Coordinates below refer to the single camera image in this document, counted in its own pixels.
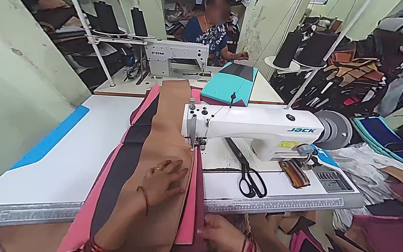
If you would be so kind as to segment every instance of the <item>hand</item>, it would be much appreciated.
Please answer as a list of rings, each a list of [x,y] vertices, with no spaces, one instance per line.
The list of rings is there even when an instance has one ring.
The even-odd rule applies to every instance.
[[[188,169],[180,170],[183,160],[172,162],[166,160],[151,168],[142,181],[149,206],[156,205],[177,194],[184,193],[181,187],[169,189],[173,182],[181,180],[188,173]]]
[[[241,252],[245,236],[220,215],[205,216],[205,226],[197,230],[199,236],[215,243],[219,251]]]
[[[232,55],[233,60],[249,60],[248,52],[235,53]]]

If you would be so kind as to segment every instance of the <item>black-handled scissors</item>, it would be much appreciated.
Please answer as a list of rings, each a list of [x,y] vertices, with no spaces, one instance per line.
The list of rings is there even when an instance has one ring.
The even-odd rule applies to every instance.
[[[234,155],[236,156],[236,158],[239,160],[240,165],[242,167],[242,177],[240,178],[240,181],[239,181],[240,192],[247,198],[253,198],[256,196],[256,194],[259,198],[263,198],[263,197],[267,196],[267,187],[265,186],[265,183],[264,183],[264,180],[262,179],[262,177],[259,175],[259,173],[255,169],[250,167],[250,164],[248,163],[247,159],[243,156],[242,152],[236,146],[234,141],[229,137],[226,137],[225,140],[227,140],[229,147],[231,148],[231,150],[234,153]],[[259,180],[261,181],[261,185],[262,185],[262,187],[264,187],[264,193],[260,192],[258,186],[256,185],[253,178],[251,177],[250,170],[252,172],[254,172],[257,175],[257,177],[259,178]],[[248,193],[245,193],[242,190],[241,184],[243,181],[245,181],[245,183],[248,186]]]

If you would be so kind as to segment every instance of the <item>sleeve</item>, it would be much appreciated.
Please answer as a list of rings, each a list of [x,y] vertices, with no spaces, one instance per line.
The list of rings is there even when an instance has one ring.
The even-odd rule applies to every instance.
[[[202,32],[202,29],[200,28],[198,19],[193,17],[191,20],[189,20],[188,24],[184,28],[184,33],[180,37],[188,42],[196,43],[197,37],[201,34],[200,32]]]
[[[220,42],[220,44],[219,44],[220,50],[222,50],[223,48],[225,48],[225,47],[228,45],[228,43],[227,43],[228,40],[229,40],[228,35],[225,35],[225,36],[222,38],[222,40],[221,40],[221,42]]]

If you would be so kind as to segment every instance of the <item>teal fabric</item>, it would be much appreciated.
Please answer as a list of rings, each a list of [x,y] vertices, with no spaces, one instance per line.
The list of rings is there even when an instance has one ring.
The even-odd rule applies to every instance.
[[[365,127],[361,124],[360,120],[363,120],[365,118],[354,118],[351,120],[352,124],[355,126],[354,128],[357,130],[361,138],[368,143],[368,145],[377,153],[384,155],[389,158],[396,159],[400,162],[403,163],[403,158],[398,156],[396,153],[391,152],[389,149],[383,147],[376,139],[374,139],[368,131],[365,129]],[[379,117],[379,119],[385,124],[387,129],[389,129],[388,125],[386,125],[385,121],[383,120],[383,117]]]
[[[231,62],[228,62],[222,69],[231,64]],[[216,73],[202,89],[201,95],[222,103],[230,104],[231,95],[236,92],[236,99],[234,99],[233,102],[236,103],[242,100],[245,106],[248,106],[256,75],[257,68],[255,67],[253,67],[252,82],[237,75]]]

